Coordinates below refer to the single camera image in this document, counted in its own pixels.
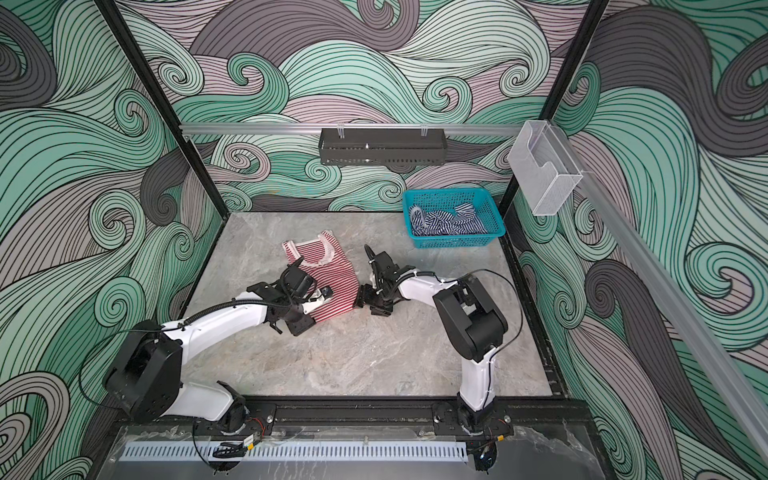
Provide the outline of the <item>navy white striped tank top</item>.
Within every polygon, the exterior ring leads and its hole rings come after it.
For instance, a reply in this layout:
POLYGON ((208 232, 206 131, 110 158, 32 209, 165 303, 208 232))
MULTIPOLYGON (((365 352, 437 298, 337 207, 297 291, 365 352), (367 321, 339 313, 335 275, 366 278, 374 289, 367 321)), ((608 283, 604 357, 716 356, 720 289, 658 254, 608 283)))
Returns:
POLYGON ((474 206, 464 203, 453 211, 425 211, 412 205, 408 211, 411 231, 415 236, 459 236, 486 234, 487 229, 478 217, 474 206))

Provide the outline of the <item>teal plastic basket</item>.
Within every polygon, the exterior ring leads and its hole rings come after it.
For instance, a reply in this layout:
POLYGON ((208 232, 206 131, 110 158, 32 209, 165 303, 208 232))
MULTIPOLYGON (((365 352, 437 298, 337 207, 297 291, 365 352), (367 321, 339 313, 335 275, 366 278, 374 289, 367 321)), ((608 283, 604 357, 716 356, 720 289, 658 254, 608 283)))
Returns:
POLYGON ((403 214, 418 249, 483 247, 506 233, 494 199, 482 188, 407 190, 403 214))

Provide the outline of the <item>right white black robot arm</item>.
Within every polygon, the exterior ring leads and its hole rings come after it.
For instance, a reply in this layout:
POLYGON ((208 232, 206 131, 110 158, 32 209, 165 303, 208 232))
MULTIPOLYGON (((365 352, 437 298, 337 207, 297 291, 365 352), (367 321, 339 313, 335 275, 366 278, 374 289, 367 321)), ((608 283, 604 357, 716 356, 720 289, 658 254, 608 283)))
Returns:
POLYGON ((444 279, 412 265, 401 267, 388 253, 376 253, 368 245, 364 250, 372 276, 359 288, 356 306, 384 317, 406 301, 434 308, 451 346, 462 358, 460 406, 474 416, 489 410, 496 396, 495 357, 502 350, 509 325, 482 282, 472 273, 444 279))

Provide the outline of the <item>red white striped tank top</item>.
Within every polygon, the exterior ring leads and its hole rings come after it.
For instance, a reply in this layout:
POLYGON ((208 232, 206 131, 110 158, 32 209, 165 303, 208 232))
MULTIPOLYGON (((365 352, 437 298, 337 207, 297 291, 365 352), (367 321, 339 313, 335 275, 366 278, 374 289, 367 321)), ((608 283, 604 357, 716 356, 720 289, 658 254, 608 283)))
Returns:
POLYGON ((301 243, 285 241, 282 246, 290 262, 303 258, 300 269, 317 281, 318 288, 330 287, 332 290, 331 298, 311 313, 318 323, 347 314, 355 308, 359 280, 354 266, 331 230, 324 230, 315 239, 301 243))

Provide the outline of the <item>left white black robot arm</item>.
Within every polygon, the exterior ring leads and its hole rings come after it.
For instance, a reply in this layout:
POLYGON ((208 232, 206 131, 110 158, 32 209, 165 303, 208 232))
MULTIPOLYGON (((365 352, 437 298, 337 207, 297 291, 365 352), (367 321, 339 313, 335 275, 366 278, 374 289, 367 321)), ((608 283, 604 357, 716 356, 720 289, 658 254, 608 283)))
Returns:
POLYGON ((224 381, 184 382, 186 365, 224 340, 263 324, 275 329, 283 320, 298 336, 314 326, 312 313, 332 296, 329 287, 301 296, 260 282, 186 319, 163 325, 143 321, 127 334, 107 368, 103 387, 135 422, 164 416, 198 418, 234 435, 250 417, 244 396, 224 381))

